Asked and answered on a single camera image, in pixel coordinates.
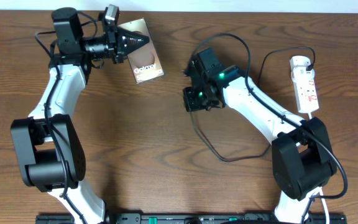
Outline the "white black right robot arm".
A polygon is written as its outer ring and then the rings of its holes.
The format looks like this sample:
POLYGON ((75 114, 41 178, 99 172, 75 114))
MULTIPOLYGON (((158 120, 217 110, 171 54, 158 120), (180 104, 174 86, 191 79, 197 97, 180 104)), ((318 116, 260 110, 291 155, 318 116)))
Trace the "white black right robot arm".
POLYGON ((185 74, 191 78, 191 86, 183 90, 187 112, 228 106, 269 142, 273 177, 281 189, 273 211, 278 222, 336 222, 327 211, 323 186, 341 166, 320 119, 304 119, 286 110, 261 91, 245 70, 221 63, 211 48, 191 56, 185 74), (323 217, 310 213, 315 200, 323 204, 323 217))

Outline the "galaxy smartphone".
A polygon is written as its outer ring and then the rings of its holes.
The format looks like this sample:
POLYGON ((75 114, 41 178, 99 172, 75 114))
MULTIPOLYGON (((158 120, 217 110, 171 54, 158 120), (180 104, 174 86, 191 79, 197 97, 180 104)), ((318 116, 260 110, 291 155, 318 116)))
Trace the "galaxy smartphone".
POLYGON ((149 43, 140 49, 130 53, 128 57, 131 70, 137 84, 145 83, 164 76, 164 71, 157 51, 149 32, 148 25, 144 18, 120 24, 119 27, 145 35, 149 38, 149 43))

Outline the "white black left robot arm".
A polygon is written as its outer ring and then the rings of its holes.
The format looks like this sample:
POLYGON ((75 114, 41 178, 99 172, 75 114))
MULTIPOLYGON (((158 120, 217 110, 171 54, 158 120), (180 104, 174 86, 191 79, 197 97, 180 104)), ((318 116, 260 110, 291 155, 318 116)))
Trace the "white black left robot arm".
POLYGON ((105 60, 119 64, 150 42, 146 35, 118 26, 119 8, 109 5, 85 37, 81 11, 63 7, 52 12, 56 39, 44 48, 49 81, 35 109, 11 124, 11 137, 23 182, 59 200, 66 214, 43 214, 37 223, 114 223, 114 216, 85 178, 86 158, 72 122, 92 69, 105 60))

